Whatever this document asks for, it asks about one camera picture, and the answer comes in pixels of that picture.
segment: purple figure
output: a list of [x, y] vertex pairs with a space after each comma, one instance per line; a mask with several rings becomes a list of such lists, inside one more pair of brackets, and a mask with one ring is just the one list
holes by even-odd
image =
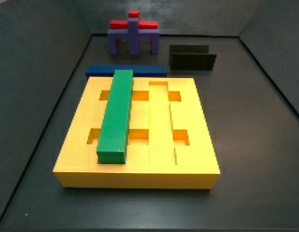
[[115, 39], [126, 39], [129, 44], [129, 54], [138, 54], [138, 40], [149, 38], [151, 40], [151, 54], [158, 53], [159, 29], [138, 29], [138, 18], [127, 18], [127, 29], [109, 29], [107, 40], [110, 54], [117, 53]]

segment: blue bar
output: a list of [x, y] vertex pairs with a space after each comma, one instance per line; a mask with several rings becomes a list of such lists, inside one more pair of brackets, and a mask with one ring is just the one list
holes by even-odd
[[131, 70], [134, 77], [165, 77], [165, 65], [90, 65], [85, 76], [113, 76], [114, 70]]

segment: green bar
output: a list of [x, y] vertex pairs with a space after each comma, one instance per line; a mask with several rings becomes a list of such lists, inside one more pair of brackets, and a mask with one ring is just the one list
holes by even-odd
[[133, 71], [115, 70], [97, 142], [101, 164], [123, 164], [133, 92]]

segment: yellow base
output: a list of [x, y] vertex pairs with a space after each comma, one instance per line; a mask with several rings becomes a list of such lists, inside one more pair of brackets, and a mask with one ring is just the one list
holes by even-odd
[[58, 154], [63, 187], [210, 189], [219, 176], [191, 78], [134, 78], [125, 164], [97, 164], [110, 77], [87, 79]]

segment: red block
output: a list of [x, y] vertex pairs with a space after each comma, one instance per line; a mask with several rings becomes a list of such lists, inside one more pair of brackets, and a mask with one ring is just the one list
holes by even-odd
[[110, 20], [110, 29], [126, 29], [127, 23], [125, 20]]
[[149, 22], [149, 21], [139, 21], [138, 22], [138, 29], [158, 29], [158, 23], [157, 22]]
[[130, 10], [127, 12], [127, 18], [138, 18], [138, 11], [137, 10]]

